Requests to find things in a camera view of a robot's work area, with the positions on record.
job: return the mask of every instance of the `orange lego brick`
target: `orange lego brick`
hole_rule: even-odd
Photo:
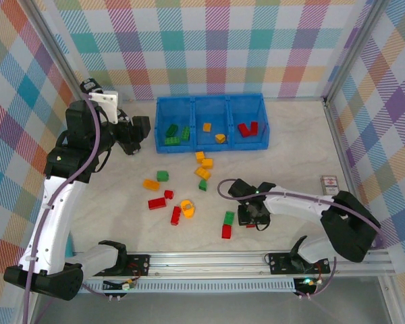
[[[195,152],[196,162],[201,163],[205,159],[204,152]]]
[[[210,123],[204,123],[204,125],[202,126],[202,130],[204,132],[210,132],[211,131],[211,124]]]
[[[142,186],[149,190],[158,191],[161,184],[150,179],[145,179]]]
[[[225,137],[225,135],[223,135],[223,134],[216,134],[215,135],[215,138],[216,138],[216,142],[218,142],[219,144],[222,144],[223,142],[225,142],[226,141],[226,137]]]
[[[205,169],[212,169],[213,168],[213,159],[203,159],[201,162],[201,167]]]
[[[199,167],[198,169],[195,170],[195,174],[199,177],[201,177],[204,180],[208,180],[211,177],[210,172],[208,172],[206,169],[203,167]]]

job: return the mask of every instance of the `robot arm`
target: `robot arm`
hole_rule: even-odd
[[[240,225],[266,225],[267,228],[271,214],[285,214],[310,221],[324,229],[320,236],[301,237],[291,250],[291,260],[301,270],[312,267],[313,263],[321,259],[338,254],[349,261],[361,262],[377,235],[363,220],[319,201],[348,207],[381,227],[369,211],[352,194],[345,191],[336,196],[313,196],[292,192],[269,182],[263,182],[255,188],[237,179],[228,193],[240,203]]]
[[[60,135],[55,148],[47,157],[43,201],[29,245],[18,265],[8,267],[4,275],[5,281],[25,287],[32,260],[30,255],[34,235],[41,215],[45,209],[50,209],[40,232],[31,290],[64,300],[71,300],[78,293],[82,282],[89,277],[104,269],[120,273],[126,266],[126,246],[120,243],[102,241],[89,251],[66,260],[65,247],[74,208],[92,173],[96,172],[99,155],[110,152],[116,142],[127,155],[133,155],[140,150],[140,142],[151,130],[148,117],[133,117],[131,121],[124,111],[117,109],[116,92],[104,93],[93,79],[84,81],[81,87],[92,99],[100,101],[92,102],[97,111],[97,122],[101,124],[101,113],[107,119],[100,127],[100,144],[96,157],[73,182],[64,187],[49,207],[47,203],[56,189],[80,169],[92,153],[95,121],[85,101],[73,102],[65,115],[68,129]]]

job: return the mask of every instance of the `colorful plaid wall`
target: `colorful plaid wall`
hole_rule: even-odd
[[[47,152],[73,99],[16,0],[0,0],[0,323],[9,323],[15,288],[3,281],[28,243],[41,204]]]
[[[78,74],[43,0],[36,2]],[[90,75],[134,99],[219,92],[320,97],[327,62],[344,47],[340,35],[348,24],[352,29],[348,18],[360,3],[55,0]]]
[[[382,223],[405,298],[405,0],[391,0],[334,104],[354,182]]]
[[[362,12],[360,13],[360,16],[358,17],[350,36],[348,37],[348,40],[346,41],[344,48],[342,49],[341,54],[339,55],[335,67],[330,73],[329,80],[327,84],[325,85],[325,88],[322,93],[322,97],[326,97],[327,93],[329,92],[331,85],[333,84],[333,81],[335,77],[337,76],[340,67],[342,64],[345,62],[345,58],[347,54],[350,52],[351,46],[354,44],[355,40],[357,39],[357,36],[360,34],[361,28],[363,27],[364,22],[366,21],[366,18],[376,0],[366,0],[366,3],[362,9]]]

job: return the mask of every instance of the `metal frame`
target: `metal frame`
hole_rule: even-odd
[[[141,252],[149,254],[149,279],[243,279],[243,278],[300,278],[306,275],[271,275],[264,256],[281,251],[251,252]],[[385,250],[371,251],[361,263],[337,258],[336,276],[375,277],[395,275]],[[122,280],[127,277],[93,277],[91,279]]]
[[[74,71],[70,67],[65,55],[60,49],[58,42],[55,40],[54,34],[49,29],[45,22],[42,13],[39,11],[34,0],[20,0],[22,9],[26,15],[30,18],[34,28],[36,29],[40,39],[45,44],[53,61],[57,64],[57,67],[61,70],[64,79],[71,86],[71,90],[76,98],[82,99],[80,96],[79,81],[75,76]]]
[[[331,137],[333,138],[333,143],[336,148],[337,155],[341,164],[342,171],[344,172],[344,177],[348,190],[358,197],[352,175],[350,173],[350,168],[348,167],[348,160],[344,154],[342,148],[342,142],[340,140],[340,133],[335,126],[335,120],[329,103],[323,103],[323,108],[325,116],[327,118],[327,123],[329,124],[329,129],[331,132]],[[405,307],[401,303],[403,300],[402,294],[400,292],[398,280],[394,275],[379,275],[378,276],[379,284],[381,286],[381,291],[384,297],[385,305],[387,306],[391,321],[395,324],[405,324]]]
[[[375,26],[377,25],[379,18],[385,11],[389,4],[389,0],[376,0],[373,4],[366,20],[360,31],[358,32],[357,39],[354,41],[354,44],[351,46],[350,51],[348,52],[344,62],[342,63],[339,72],[336,74],[335,79],[331,85],[331,88],[327,94],[327,102],[330,103],[336,94],[340,91],[340,88],[344,84],[348,73],[350,73],[352,66],[354,65],[357,57],[362,53],[363,48],[365,47],[369,37],[372,34]]]

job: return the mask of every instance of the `purple cable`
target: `purple cable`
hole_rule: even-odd
[[[94,140],[94,146],[93,146],[93,151],[91,152],[90,156],[88,157],[86,163],[82,165],[80,169],[77,170],[74,174],[72,174],[66,181],[64,181],[60,187],[54,191],[53,195],[49,199],[47,205],[48,206],[53,206],[54,200],[57,198],[59,193],[72,181],[74,181],[89,165],[92,163],[93,159],[96,157],[97,150],[99,148],[99,141],[101,139],[101,127],[99,125],[99,122],[97,121],[97,114],[96,110],[93,107],[93,104],[89,100],[89,96],[84,95],[84,100],[86,101],[88,108],[90,109],[90,112],[92,113],[92,117],[94,120],[94,129],[96,132],[95,140]],[[30,302],[30,288],[32,285],[32,276],[33,276],[33,271],[34,271],[34,258],[36,257],[36,252],[39,244],[39,238],[41,236],[42,228],[45,223],[45,220],[47,219],[49,209],[45,209],[43,211],[42,216],[40,217],[40,221],[38,224],[38,227],[36,229],[36,233],[34,234],[33,238],[33,245],[32,245],[32,252],[30,254],[32,260],[30,261],[30,265],[28,267],[28,273],[27,273],[27,281],[26,281],[26,289],[24,292],[24,315],[22,318],[23,324],[28,324],[28,306]]]
[[[34,321],[34,324],[38,324],[41,321],[43,315],[45,315],[45,312],[47,311],[48,307],[50,307],[50,305],[54,302],[54,300],[55,299],[52,297],[48,300],[48,303],[46,303],[45,306],[42,308],[42,311],[39,313],[38,318]]]
[[[287,196],[287,197],[292,197],[292,198],[298,198],[298,199],[303,199],[303,200],[309,200],[312,201],[314,203],[321,203],[324,205],[329,205],[329,206],[333,206],[339,209],[342,209],[343,211],[346,211],[349,214],[354,215],[355,217],[359,218],[360,220],[364,221],[367,225],[371,226],[377,233],[378,233],[378,238],[376,239],[377,241],[377,245],[376,247],[374,247],[374,249],[377,248],[384,248],[385,246],[385,236],[383,231],[381,231],[381,229],[376,226],[374,223],[372,223],[372,221],[368,220],[365,216],[357,213],[355,210],[352,210],[351,208],[345,207],[341,204],[338,204],[336,202],[332,202],[332,201],[328,201],[328,200],[323,200],[323,199],[318,199],[318,198],[313,198],[313,197],[309,197],[309,196],[305,196],[303,194],[294,194],[291,192],[259,192],[258,194],[249,194],[248,196],[243,196],[243,197],[229,197],[224,195],[221,192],[221,185],[224,184],[225,182],[230,182],[230,181],[236,181],[237,179],[224,179],[222,181],[220,181],[220,183],[217,185],[217,193],[224,199],[228,199],[228,200],[244,200],[244,199],[250,199],[250,198],[254,198],[254,197],[259,197],[259,196]]]
[[[87,290],[88,292],[91,292],[92,294],[96,295],[96,296],[100,296],[100,297],[105,297],[106,299],[109,299],[108,296],[100,293],[100,292],[96,292],[94,291],[92,288],[88,287],[85,283],[82,284],[82,287]]]

